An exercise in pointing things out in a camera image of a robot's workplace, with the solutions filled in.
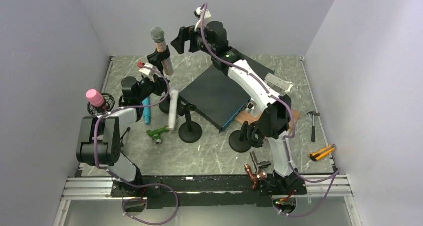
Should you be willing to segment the blue toy microphone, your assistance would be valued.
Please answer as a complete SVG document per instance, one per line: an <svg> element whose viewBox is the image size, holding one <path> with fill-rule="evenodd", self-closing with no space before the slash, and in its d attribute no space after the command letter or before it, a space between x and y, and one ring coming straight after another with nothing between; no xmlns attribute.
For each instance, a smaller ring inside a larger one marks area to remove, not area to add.
<svg viewBox="0 0 423 226"><path fill-rule="evenodd" d="M149 96L147 96L143 101L142 101L142 105L145 106L143 108L143 119L146 125L150 125L151 123L151 111L150 111L150 107L148 107L148 105L150 105L150 98Z"/></svg>

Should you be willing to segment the glitter copper microphone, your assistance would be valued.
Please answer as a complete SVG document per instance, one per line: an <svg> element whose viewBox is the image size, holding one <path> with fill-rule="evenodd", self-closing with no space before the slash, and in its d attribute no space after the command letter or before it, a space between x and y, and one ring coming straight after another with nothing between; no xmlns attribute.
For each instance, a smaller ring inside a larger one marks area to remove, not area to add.
<svg viewBox="0 0 423 226"><path fill-rule="evenodd" d="M155 43L157 60L162 65L164 73L167 76L173 75L174 69L170 59L170 51L164 39L164 31L160 27L154 27L150 31L150 36Z"/></svg>

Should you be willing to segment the tall black microphone stand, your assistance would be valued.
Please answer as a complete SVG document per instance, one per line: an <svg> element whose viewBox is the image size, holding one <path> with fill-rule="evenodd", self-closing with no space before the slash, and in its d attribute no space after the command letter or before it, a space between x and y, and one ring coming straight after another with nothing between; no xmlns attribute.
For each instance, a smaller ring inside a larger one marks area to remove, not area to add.
<svg viewBox="0 0 423 226"><path fill-rule="evenodd" d="M159 61L157 60L157 52L156 49L152 54L147 55L147 60L148 63L154 65L157 67L158 71L165 76L166 74L163 71L162 65L159 63ZM166 86L165 80L160 77L160 76L154 76L154 80L156 81L155 83L155 87L156 87L156 91L155 94L158 96L161 96L162 93L166 93L168 88ZM165 113L168 114L169 112L169 101L170 101L170 97L168 96L163 96L160 99L162 102L158 104L159 109Z"/></svg>

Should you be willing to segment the white microphone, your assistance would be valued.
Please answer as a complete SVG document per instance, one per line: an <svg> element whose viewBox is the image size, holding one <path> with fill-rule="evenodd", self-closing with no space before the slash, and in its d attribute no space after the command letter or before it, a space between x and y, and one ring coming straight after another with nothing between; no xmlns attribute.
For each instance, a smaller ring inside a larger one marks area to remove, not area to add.
<svg viewBox="0 0 423 226"><path fill-rule="evenodd" d="M177 116L177 105L178 105L178 95L179 90L178 88L172 88L169 91L169 112L168 112L168 129L174 130L176 124L176 116Z"/></svg>

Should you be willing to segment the short black clip stand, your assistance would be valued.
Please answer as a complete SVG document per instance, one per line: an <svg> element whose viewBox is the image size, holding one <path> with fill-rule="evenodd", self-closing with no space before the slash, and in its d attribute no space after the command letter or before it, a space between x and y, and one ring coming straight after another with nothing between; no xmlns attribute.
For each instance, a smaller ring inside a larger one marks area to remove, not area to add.
<svg viewBox="0 0 423 226"><path fill-rule="evenodd" d="M183 105L178 115L185 117L185 122L178 129L179 138L185 143L193 143L199 140L202 135L202 128L191 119L191 111L195 111L196 106L192 103Z"/></svg>

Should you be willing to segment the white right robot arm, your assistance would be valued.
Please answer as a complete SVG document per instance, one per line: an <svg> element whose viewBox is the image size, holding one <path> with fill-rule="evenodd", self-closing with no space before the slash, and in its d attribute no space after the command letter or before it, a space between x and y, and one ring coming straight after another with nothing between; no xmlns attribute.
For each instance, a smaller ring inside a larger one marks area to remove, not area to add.
<svg viewBox="0 0 423 226"><path fill-rule="evenodd" d="M289 145L289 140L295 136L291 98L271 89L252 69L244 55L230 46L222 22L182 26L171 41L171 46L182 54L187 41L190 43L190 53L202 51L210 55L215 68L237 83L256 102L262 112L256 129L269 140L274 172L279 175L275 179L275 188L282 194L288 193L294 187L292 177L298 176Z"/></svg>

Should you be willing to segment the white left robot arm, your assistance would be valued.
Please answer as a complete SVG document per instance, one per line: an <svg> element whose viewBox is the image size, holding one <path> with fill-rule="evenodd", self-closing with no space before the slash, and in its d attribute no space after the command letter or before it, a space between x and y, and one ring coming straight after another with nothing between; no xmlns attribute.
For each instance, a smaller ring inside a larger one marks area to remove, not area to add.
<svg viewBox="0 0 423 226"><path fill-rule="evenodd" d="M105 99L103 93L88 91L87 108L94 110L81 120L76 146L78 162L107 171L118 187L129 195L142 192L143 180L140 169L122 152L122 130L128 131L130 124L138 122L146 108L142 102L151 94L161 96L168 91L169 80L158 74L143 77L125 77L121 81L121 96L118 107L114 99Z"/></svg>

